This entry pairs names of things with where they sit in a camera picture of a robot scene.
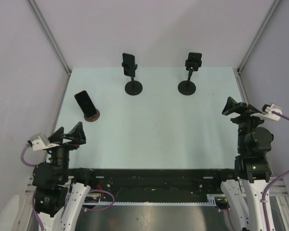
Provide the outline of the silver phone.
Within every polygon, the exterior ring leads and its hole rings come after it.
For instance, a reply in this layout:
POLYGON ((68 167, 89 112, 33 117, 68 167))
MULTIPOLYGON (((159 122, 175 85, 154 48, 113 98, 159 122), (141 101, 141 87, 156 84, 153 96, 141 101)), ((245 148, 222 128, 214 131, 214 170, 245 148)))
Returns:
POLYGON ((135 56, 128 53, 122 54, 122 67, 123 67, 123 73, 125 76, 128 77, 135 77, 135 71, 137 69, 135 63, 135 56))

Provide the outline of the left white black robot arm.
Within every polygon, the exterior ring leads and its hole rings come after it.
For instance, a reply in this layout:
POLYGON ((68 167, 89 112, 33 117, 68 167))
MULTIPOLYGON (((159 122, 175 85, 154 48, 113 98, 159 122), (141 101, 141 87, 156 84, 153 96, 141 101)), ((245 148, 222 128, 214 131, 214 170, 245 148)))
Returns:
POLYGON ((60 127, 49 137, 37 134, 29 143, 34 151, 44 150, 50 155, 48 162, 33 170, 33 206, 40 230, 75 230, 85 198, 97 186, 95 172, 89 168, 78 168, 69 178, 69 153, 86 143, 82 122, 68 133, 60 127))

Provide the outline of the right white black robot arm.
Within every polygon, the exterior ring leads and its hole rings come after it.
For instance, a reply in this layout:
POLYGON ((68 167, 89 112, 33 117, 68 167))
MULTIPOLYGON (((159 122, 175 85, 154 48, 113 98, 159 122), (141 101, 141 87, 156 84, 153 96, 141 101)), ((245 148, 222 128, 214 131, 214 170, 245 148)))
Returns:
POLYGON ((215 178, 213 189, 227 198, 227 215, 234 231, 275 230, 269 187, 271 172, 266 153, 271 151, 273 134, 261 124, 279 121, 277 106, 265 105, 260 111, 250 104, 228 97, 222 111, 224 116, 237 113, 231 122, 238 125, 237 152, 234 175, 215 178))

